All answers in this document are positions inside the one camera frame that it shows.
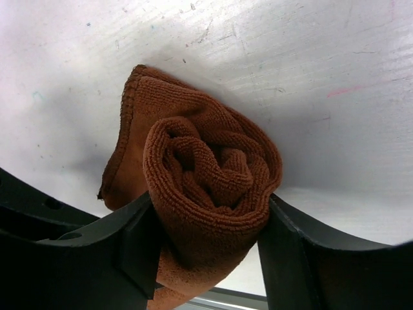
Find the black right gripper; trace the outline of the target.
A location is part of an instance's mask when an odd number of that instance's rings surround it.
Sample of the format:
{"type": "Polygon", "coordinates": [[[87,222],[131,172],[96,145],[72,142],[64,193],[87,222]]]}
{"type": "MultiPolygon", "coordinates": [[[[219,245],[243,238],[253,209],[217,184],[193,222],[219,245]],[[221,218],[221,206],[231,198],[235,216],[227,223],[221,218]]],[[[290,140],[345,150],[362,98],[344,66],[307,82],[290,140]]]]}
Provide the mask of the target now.
{"type": "Polygon", "coordinates": [[[2,309],[146,309],[160,245],[148,194],[98,219],[1,170],[2,309]]]}

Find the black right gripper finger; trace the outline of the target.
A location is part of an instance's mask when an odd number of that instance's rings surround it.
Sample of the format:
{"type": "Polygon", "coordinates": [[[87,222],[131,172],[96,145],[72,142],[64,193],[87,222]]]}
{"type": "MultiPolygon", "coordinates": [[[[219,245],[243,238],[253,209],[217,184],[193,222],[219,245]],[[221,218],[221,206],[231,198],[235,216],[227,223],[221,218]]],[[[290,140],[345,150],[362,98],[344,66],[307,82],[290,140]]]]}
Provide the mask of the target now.
{"type": "Polygon", "coordinates": [[[339,231],[275,194],[258,240],[269,309],[412,309],[412,242],[339,231]]]}

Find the brown towel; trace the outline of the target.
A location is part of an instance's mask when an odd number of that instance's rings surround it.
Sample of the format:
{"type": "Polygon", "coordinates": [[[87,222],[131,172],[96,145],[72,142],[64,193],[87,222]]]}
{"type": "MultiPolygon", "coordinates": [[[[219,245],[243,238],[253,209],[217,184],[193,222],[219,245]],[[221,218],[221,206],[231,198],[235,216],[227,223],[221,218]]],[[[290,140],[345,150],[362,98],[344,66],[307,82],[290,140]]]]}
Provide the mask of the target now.
{"type": "Polygon", "coordinates": [[[156,68],[134,67],[98,197],[149,193],[166,232],[149,309],[174,309],[225,279],[268,222],[281,156],[252,121],[156,68]]]}

